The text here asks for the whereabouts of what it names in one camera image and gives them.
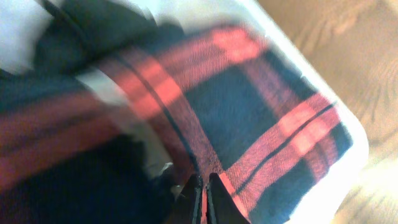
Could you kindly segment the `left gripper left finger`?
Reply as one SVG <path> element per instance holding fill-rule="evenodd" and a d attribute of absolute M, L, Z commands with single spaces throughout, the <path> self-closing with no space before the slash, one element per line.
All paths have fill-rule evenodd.
<path fill-rule="evenodd" d="M 200 224 L 202 195 L 203 179 L 193 174 L 178 195 L 167 224 Z"/>

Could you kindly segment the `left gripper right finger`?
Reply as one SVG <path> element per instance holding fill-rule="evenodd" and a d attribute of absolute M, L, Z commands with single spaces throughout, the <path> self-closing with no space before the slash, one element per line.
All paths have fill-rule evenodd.
<path fill-rule="evenodd" d="M 249 224 L 234 204 L 218 174 L 210 174 L 206 194 L 207 224 Z"/>

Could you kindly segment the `black garment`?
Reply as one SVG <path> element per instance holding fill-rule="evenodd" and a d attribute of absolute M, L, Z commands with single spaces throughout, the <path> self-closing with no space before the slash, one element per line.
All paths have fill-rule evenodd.
<path fill-rule="evenodd" d="M 162 223 L 173 169 L 150 177 L 127 98 L 99 60 L 158 27 L 112 1 L 44 1 L 33 69 L 1 70 L 2 223 Z"/>

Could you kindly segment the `red navy plaid shirt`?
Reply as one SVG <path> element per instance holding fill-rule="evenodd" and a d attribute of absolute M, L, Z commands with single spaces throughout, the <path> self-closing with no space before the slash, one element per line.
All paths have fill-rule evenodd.
<path fill-rule="evenodd" d="M 219 175 L 249 223 L 283 223 L 352 146 L 335 105 L 240 26 L 162 28 L 97 63 L 127 98 L 145 171 Z"/>

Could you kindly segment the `clear plastic storage bin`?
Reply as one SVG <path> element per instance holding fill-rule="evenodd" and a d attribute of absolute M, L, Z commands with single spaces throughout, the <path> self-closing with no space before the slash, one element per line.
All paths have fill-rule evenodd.
<path fill-rule="evenodd" d="M 52 20 L 52 15 L 42 14 L 33 19 L 28 19 L 25 15 L 33 13 L 43 2 L 1 2 L 1 70 L 5 69 L 9 73 L 20 75 L 33 69 L 34 45 L 37 36 L 31 34 L 29 28 L 35 24 L 47 25 Z M 240 26 L 250 30 L 258 37 L 265 39 L 286 65 L 299 72 L 316 91 L 335 105 L 340 120 L 351 135 L 352 146 L 331 166 L 327 175 L 304 195 L 289 219 L 283 222 L 328 223 L 368 157 L 369 146 L 366 133 L 358 119 L 305 61 L 259 5 L 254 1 L 112 2 L 121 4 L 146 19 L 154 21 L 158 32 L 162 28 L 175 27 L 184 35 L 191 35 L 226 25 Z M 156 34 L 147 34 L 130 41 L 99 60 L 98 63 Z M 172 186 L 174 203 L 185 184 Z M 202 196 L 201 223 L 207 223 L 207 194 L 204 183 Z"/>

